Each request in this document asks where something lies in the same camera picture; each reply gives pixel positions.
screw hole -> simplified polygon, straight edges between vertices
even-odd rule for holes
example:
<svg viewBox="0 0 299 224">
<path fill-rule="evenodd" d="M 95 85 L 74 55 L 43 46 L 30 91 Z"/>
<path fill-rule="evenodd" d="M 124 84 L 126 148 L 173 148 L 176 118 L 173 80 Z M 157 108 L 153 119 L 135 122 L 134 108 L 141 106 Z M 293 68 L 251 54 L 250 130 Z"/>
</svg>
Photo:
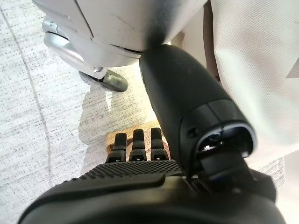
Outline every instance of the screw hole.
<svg viewBox="0 0 299 224">
<path fill-rule="evenodd" d="M 198 135 L 199 135 L 199 130 L 196 127 L 190 129 L 187 134 L 188 138 L 191 139 L 197 137 Z"/>
</svg>

black robotic finger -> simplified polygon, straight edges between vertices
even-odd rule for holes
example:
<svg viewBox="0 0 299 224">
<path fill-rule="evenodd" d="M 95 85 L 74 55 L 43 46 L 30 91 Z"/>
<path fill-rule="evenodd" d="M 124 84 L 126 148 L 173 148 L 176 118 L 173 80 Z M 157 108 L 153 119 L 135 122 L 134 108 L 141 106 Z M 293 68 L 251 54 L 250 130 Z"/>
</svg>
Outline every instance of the black robotic finger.
<svg viewBox="0 0 299 224">
<path fill-rule="evenodd" d="M 144 145 L 144 133 L 142 129 L 136 129 L 133 132 L 133 145 L 129 161 L 146 161 L 146 152 Z"/>
<path fill-rule="evenodd" d="M 160 128 L 152 128 L 150 130 L 150 159 L 153 160 L 169 160 L 168 154 L 164 149 L 161 129 Z"/>
<path fill-rule="evenodd" d="M 106 163 L 125 162 L 127 155 L 127 134 L 118 133 L 115 135 L 114 147 L 107 156 Z"/>
</svg>

black plastic casing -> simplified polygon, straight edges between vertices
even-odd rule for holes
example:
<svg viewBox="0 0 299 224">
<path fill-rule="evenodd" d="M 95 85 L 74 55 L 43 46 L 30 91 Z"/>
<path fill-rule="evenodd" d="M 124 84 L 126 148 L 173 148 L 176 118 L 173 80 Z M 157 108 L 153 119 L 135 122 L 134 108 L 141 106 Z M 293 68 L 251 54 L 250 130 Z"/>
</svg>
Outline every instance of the black plastic casing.
<svg viewBox="0 0 299 224">
<path fill-rule="evenodd" d="M 224 141 L 249 156 L 255 132 L 218 82 L 191 55 L 162 45 L 140 58 L 144 85 L 171 157 L 191 177 L 203 147 Z"/>
</svg>

speckled white surface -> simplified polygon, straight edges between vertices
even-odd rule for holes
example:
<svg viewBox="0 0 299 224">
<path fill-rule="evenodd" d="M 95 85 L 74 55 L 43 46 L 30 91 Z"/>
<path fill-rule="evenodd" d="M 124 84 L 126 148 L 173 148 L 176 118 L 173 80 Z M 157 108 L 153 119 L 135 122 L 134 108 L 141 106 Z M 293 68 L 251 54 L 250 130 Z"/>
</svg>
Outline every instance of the speckled white surface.
<svg viewBox="0 0 299 224">
<path fill-rule="evenodd" d="M 51 186 L 105 161 L 107 133 L 155 115 L 138 64 L 112 69 L 128 91 L 107 91 L 46 48 L 30 0 L 0 6 L 0 223 L 11 224 Z"/>
</svg>

white cloth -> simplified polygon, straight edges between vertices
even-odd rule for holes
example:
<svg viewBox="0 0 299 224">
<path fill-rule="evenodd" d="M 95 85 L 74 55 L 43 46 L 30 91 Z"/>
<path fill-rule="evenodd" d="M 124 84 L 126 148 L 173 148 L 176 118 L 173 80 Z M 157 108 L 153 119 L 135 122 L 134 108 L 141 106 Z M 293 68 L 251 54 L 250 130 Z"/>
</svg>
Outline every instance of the white cloth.
<svg viewBox="0 0 299 224">
<path fill-rule="evenodd" d="M 257 132 L 257 149 L 247 161 L 256 165 L 298 150 L 299 1 L 211 0 L 211 5 L 222 86 Z M 183 46 L 206 64 L 202 37 L 196 38 L 202 23 L 199 11 L 183 29 Z"/>
</svg>

